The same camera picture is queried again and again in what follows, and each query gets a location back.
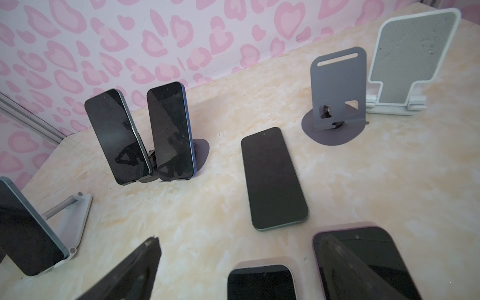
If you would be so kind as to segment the black phone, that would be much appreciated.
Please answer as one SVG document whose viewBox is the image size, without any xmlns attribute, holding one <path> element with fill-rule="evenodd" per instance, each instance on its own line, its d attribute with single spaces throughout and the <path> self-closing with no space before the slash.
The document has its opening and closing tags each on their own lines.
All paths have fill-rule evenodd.
<svg viewBox="0 0 480 300">
<path fill-rule="evenodd" d="M 26 276 L 69 257 L 67 247 L 7 177 L 1 178 L 1 249 Z"/>
<path fill-rule="evenodd" d="M 321 282 L 318 243 L 321 238 L 327 235 L 334 236 L 339 240 L 364 264 L 368 265 L 377 275 L 404 295 L 405 300 L 420 300 L 422 298 L 392 237 L 383 228 L 377 226 L 337 229 L 315 234 L 312 239 L 312 248 Z M 328 300 L 325 296 L 323 282 L 322 289 L 324 297 Z"/>
<path fill-rule="evenodd" d="M 170 82 L 150 89 L 146 98 L 160 180 L 191 179 L 197 167 L 185 86 Z"/>
<path fill-rule="evenodd" d="M 227 300 L 297 300 L 291 269 L 281 262 L 242 262 L 227 277 Z"/>
<path fill-rule="evenodd" d="M 253 227 L 267 231 L 306 221 L 309 207 L 281 129 L 244 137 L 241 151 Z"/>
</svg>

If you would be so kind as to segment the white folding phone stand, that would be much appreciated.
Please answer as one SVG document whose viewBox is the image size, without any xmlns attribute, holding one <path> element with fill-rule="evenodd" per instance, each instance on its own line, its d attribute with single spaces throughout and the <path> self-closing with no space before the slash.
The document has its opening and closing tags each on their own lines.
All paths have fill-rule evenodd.
<svg viewBox="0 0 480 300">
<path fill-rule="evenodd" d="M 426 110 L 423 86 L 440 72 L 460 20 L 461 11 L 448 8 L 385 21 L 367 79 L 367 113 L 412 116 Z"/>
</svg>

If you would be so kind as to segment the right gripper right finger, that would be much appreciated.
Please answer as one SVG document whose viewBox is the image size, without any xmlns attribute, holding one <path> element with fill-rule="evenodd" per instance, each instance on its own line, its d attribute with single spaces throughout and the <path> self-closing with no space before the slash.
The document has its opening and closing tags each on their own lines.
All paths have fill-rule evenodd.
<svg viewBox="0 0 480 300">
<path fill-rule="evenodd" d="M 406 299 L 334 236 L 322 237 L 318 247 L 320 252 L 319 268 L 327 299 Z"/>
</svg>

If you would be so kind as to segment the silver stand near left arm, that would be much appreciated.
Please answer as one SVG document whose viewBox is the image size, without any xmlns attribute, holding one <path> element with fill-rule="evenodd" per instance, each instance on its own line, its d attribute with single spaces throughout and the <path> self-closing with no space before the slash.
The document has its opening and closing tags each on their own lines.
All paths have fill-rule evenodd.
<svg viewBox="0 0 480 300">
<path fill-rule="evenodd" d="M 60 221 L 54 232 L 68 250 L 69 256 L 66 260 L 71 260 L 77 253 L 92 201 L 92 194 L 78 192 L 41 215 L 43 220 L 47 221 L 58 213 L 61 213 Z"/>
</svg>

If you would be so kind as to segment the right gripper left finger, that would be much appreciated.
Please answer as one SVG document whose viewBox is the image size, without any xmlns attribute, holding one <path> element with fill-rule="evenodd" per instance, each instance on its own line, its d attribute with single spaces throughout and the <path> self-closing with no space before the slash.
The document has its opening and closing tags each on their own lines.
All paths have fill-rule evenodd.
<svg viewBox="0 0 480 300">
<path fill-rule="evenodd" d="M 161 259 L 158 237 L 149 237 L 80 300 L 148 300 Z"/>
</svg>

